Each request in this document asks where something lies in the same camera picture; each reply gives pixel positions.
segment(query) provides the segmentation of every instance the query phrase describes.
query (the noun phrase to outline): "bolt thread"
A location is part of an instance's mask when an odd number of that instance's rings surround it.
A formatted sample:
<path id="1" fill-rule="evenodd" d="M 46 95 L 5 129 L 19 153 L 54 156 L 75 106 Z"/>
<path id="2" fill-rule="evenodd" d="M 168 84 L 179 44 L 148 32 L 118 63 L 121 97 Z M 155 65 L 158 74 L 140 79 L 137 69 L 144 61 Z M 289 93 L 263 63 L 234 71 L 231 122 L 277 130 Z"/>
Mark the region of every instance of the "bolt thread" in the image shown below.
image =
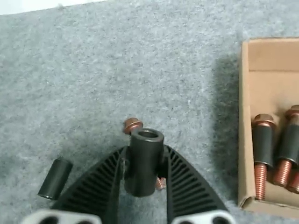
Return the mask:
<path id="1" fill-rule="evenodd" d="M 299 171 L 296 172 L 294 178 L 288 185 L 288 190 L 290 192 L 299 194 Z"/>
<path id="2" fill-rule="evenodd" d="M 266 192 L 267 166 L 263 163 L 255 165 L 256 199 L 264 200 Z"/>
<path id="3" fill-rule="evenodd" d="M 166 179 L 157 177 L 156 189 L 163 190 L 164 188 L 166 188 Z"/>
<path id="4" fill-rule="evenodd" d="M 273 183 L 275 185 L 285 187 L 288 183 L 291 169 L 292 169 L 291 161 L 288 160 L 280 161 L 278 169 L 274 175 Z"/>

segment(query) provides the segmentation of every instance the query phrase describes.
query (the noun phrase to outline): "gray carpet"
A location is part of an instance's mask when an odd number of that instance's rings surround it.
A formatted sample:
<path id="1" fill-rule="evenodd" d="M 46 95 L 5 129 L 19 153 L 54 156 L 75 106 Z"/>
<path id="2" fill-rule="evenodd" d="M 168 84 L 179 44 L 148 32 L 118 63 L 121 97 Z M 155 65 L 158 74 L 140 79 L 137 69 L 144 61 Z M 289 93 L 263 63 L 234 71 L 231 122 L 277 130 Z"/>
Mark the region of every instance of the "gray carpet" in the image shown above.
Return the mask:
<path id="1" fill-rule="evenodd" d="M 67 186 L 128 143 L 129 116 L 162 131 L 239 224 L 298 221 L 237 208 L 242 40 L 299 36 L 294 0 L 107 1 L 0 16 L 0 223 L 51 202 L 36 194 L 52 164 Z M 166 223 L 166 192 L 132 199 L 121 223 Z"/>

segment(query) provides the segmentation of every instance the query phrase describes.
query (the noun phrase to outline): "hex head bolt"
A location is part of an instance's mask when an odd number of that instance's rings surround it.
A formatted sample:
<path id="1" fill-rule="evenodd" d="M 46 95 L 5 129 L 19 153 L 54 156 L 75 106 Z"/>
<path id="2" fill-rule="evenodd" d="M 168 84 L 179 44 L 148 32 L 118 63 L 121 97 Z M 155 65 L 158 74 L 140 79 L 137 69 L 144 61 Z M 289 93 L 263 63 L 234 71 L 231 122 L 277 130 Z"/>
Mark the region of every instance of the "hex head bolt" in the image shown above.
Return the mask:
<path id="1" fill-rule="evenodd" d="M 256 199 L 265 199 L 267 169 L 273 167 L 273 140 L 276 125 L 269 114 L 258 114 L 252 123 Z"/>
<path id="2" fill-rule="evenodd" d="M 143 122 L 137 118 L 129 118 L 125 121 L 125 128 L 123 132 L 125 134 L 131 134 L 131 131 L 135 128 L 142 128 Z"/>
<path id="3" fill-rule="evenodd" d="M 292 165 L 297 165 L 299 153 L 299 105 L 293 105 L 285 113 L 288 120 L 287 127 L 282 136 L 278 149 L 278 168 L 275 172 L 273 183 L 285 187 L 288 183 Z"/>

